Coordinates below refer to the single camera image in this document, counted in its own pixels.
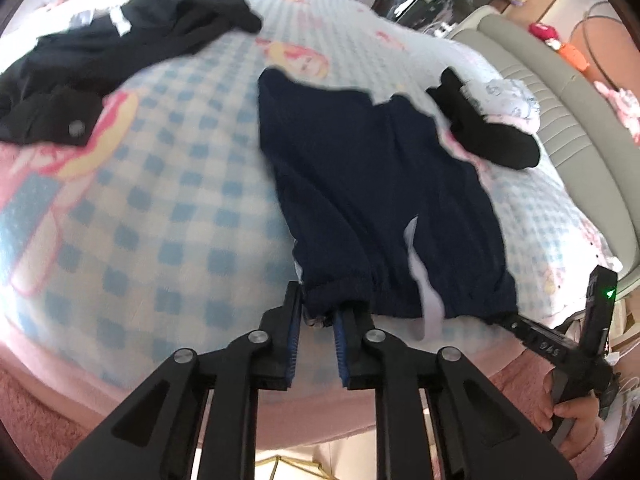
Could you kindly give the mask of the grey padded headboard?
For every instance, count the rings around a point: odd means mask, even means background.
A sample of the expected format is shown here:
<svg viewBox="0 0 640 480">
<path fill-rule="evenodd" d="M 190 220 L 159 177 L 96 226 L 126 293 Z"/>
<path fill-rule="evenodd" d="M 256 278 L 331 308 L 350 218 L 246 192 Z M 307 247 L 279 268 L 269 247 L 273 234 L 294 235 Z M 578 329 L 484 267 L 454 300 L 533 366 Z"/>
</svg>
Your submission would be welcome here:
<svg viewBox="0 0 640 480">
<path fill-rule="evenodd" d="M 448 37 L 535 93 L 544 150 L 567 193 L 623 263 L 618 294 L 633 292 L 639 286 L 639 149 L 611 105 L 559 55 L 489 6 Z"/>
</svg>

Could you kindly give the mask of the black jacket on bed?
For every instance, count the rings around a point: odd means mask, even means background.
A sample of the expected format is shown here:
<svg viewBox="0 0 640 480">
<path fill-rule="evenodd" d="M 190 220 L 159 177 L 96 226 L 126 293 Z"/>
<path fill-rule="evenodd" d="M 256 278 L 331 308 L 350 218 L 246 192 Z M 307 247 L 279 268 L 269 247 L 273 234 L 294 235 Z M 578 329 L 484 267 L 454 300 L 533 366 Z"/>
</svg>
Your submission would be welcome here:
<svg viewBox="0 0 640 480">
<path fill-rule="evenodd" d="M 104 98 L 127 79 L 233 29 L 262 29 L 245 0 L 128 0 L 85 26 L 42 36 L 1 75 L 1 140 L 85 146 Z"/>
</svg>

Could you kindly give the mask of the red plush toy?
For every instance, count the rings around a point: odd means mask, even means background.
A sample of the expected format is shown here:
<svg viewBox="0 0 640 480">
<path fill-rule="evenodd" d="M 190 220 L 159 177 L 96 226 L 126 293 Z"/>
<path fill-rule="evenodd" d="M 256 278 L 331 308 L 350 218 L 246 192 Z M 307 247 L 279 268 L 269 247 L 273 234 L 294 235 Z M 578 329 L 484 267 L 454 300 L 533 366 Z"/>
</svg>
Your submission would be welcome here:
<svg viewBox="0 0 640 480">
<path fill-rule="evenodd" d="M 559 33 L 553 26 L 544 23 L 532 23 L 528 25 L 527 29 L 534 37 L 543 42 L 560 40 Z"/>
</svg>

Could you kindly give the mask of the blue checkered cartoon blanket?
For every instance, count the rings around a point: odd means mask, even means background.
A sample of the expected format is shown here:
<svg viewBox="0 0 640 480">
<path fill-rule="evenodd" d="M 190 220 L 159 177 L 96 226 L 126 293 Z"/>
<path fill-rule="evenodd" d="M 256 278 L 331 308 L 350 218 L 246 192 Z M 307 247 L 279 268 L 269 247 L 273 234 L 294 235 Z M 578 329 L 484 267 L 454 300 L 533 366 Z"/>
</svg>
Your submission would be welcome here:
<svg viewBox="0 0 640 480">
<path fill-rule="evenodd" d="M 295 280 L 293 240 L 258 145 L 257 79 L 270 66 L 330 88 L 402 93 L 437 117 L 494 203 L 521 311 L 555 326 L 584 307 L 598 263 L 626 273 L 596 218 L 542 152 L 527 171 L 463 154 L 424 89 L 447 66 L 501 78 L 497 61 L 410 32 L 354 0 L 246 0 L 258 36 L 227 32 L 106 98 L 86 148 L 1 144 L 1 322 L 51 388 L 89 374 L 136 386 L 172 350 L 224 347 Z"/>
</svg>

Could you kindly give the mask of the orange plush toy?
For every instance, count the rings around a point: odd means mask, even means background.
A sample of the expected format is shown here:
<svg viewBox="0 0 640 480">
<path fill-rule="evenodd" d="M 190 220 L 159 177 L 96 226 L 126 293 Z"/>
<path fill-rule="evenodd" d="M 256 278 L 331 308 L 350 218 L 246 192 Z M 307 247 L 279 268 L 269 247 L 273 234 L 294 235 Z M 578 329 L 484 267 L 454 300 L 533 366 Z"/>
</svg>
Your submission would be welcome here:
<svg viewBox="0 0 640 480">
<path fill-rule="evenodd" d="M 565 60 L 570 66 L 573 66 L 575 70 L 583 73 L 588 70 L 590 63 L 575 46 L 572 44 L 561 44 L 558 49 L 558 55 Z"/>
</svg>

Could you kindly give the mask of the folded pink garment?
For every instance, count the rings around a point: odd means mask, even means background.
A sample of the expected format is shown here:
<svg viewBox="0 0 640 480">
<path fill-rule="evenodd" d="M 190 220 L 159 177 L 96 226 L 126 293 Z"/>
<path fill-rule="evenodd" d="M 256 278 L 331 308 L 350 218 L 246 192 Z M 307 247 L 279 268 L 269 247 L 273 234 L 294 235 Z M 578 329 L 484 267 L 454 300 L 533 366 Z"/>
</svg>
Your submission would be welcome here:
<svg viewBox="0 0 640 480">
<path fill-rule="evenodd" d="M 523 131 L 531 136 L 536 134 L 540 128 L 540 118 L 521 118 L 511 115 L 487 115 L 485 117 L 488 124 L 506 125 Z"/>
</svg>

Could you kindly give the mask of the folded white printed garment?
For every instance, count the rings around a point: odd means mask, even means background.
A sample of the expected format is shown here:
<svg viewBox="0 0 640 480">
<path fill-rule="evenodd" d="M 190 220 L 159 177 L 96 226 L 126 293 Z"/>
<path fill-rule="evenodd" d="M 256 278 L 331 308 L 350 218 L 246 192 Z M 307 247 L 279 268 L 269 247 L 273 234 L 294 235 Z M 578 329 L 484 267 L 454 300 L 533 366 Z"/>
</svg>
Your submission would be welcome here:
<svg viewBox="0 0 640 480">
<path fill-rule="evenodd" d="M 523 81 L 517 79 L 469 80 L 460 88 L 462 96 L 482 117 L 511 115 L 540 118 L 540 104 Z"/>
</svg>

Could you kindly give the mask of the navy striped track pants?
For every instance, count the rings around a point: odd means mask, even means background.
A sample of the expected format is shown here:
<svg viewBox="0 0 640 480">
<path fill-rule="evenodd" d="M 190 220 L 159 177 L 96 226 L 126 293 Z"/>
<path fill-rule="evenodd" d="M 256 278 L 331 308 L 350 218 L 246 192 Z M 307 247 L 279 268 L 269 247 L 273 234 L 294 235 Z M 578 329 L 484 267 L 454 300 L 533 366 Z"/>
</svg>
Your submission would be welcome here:
<svg viewBox="0 0 640 480">
<path fill-rule="evenodd" d="M 427 321 L 516 311 L 487 192 L 407 98 L 375 103 L 268 68 L 258 116 L 312 318 L 329 321 L 351 302 Z"/>
</svg>

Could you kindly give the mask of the folded black garment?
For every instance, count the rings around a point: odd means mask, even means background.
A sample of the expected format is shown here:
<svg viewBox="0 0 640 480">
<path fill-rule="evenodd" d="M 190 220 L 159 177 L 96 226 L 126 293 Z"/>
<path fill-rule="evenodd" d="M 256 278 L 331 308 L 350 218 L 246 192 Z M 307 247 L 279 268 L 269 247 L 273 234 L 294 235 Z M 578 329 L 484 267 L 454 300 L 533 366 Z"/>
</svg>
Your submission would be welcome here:
<svg viewBox="0 0 640 480">
<path fill-rule="evenodd" d="M 532 136 L 506 125 L 488 124 L 460 88 L 469 80 L 462 79 L 451 67 L 440 74 L 440 84 L 426 89 L 440 111 L 450 122 L 450 131 L 465 151 L 514 170 L 536 167 L 540 148 Z"/>
</svg>

